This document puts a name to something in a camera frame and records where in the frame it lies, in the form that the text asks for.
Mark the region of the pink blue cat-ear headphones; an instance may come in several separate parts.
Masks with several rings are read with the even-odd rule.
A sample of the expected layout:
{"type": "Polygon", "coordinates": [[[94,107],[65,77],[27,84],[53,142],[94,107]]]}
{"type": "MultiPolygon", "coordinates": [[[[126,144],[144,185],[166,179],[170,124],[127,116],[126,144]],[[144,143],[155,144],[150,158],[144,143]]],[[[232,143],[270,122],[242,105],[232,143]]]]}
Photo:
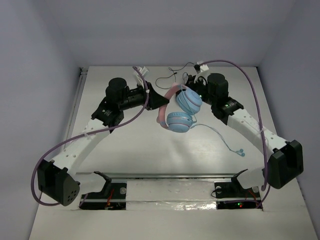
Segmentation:
{"type": "Polygon", "coordinates": [[[166,113],[167,104],[158,110],[156,122],[164,129],[175,133],[186,133],[197,122],[196,114],[201,110],[203,104],[202,96],[190,87],[174,83],[166,92],[164,98],[175,102],[180,111],[166,113]]]}

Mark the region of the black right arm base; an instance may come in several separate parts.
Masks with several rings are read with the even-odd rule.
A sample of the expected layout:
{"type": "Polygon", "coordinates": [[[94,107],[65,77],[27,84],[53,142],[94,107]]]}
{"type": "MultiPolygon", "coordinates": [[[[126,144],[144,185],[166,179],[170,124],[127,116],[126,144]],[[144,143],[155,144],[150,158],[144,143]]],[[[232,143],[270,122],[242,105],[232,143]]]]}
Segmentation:
{"type": "Polygon", "coordinates": [[[217,182],[210,196],[217,200],[218,210],[263,209],[258,186],[243,188],[238,181],[242,170],[232,176],[230,181],[217,182]]]}

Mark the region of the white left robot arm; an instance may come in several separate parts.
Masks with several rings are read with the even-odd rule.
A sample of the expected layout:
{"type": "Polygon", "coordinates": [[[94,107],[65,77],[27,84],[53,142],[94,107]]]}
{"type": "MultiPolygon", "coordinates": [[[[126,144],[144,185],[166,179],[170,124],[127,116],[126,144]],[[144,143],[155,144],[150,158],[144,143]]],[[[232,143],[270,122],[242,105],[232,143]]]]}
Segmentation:
{"type": "Polygon", "coordinates": [[[157,93],[151,83],[143,82],[136,88],[128,87],[125,79],[113,78],[105,90],[105,97],[82,133],[65,140],[67,147],[51,160],[40,159],[36,171],[38,189],[54,205],[70,205],[80,193],[81,184],[75,175],[91,151],[115,129],[125,125],[124,111],[141,106],[143,110],[156,110],[169,103],[157,93]]]}

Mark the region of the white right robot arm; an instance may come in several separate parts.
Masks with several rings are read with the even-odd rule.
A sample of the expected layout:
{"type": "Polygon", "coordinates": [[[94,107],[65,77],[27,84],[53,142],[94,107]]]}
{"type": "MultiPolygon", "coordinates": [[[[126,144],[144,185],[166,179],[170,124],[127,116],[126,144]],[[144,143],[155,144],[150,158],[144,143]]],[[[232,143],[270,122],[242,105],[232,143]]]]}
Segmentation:
{"type": "Polygon", "coordinates": [[[297,140],[287,141],[260,126],[242,104],[229,96],[229,83],[224,75],[189,75],[185,84],[200,95],[204,103],[211,106],[211,111],[217,119],[236,130],[266,155],[267,163],[264,166],[237,174],[237,180],[230,185],[235,196],[241,197],[250,187],[261,187],[264,184],[281,189],[303,173],[302,145],[297,140]]]}

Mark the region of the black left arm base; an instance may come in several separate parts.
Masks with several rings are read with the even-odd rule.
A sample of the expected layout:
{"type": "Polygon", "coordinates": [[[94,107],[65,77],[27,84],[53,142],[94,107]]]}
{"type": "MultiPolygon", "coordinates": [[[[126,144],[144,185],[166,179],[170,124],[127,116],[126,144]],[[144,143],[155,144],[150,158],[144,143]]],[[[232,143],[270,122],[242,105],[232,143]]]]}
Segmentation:
{"type": "Polygon", "coordinates": [[[115,181],[100,171],[95,175],[104,179],[100,191],[85,193],[81,196],[79,208],[81,210],[126,210],[127,182],[115,181]]]}

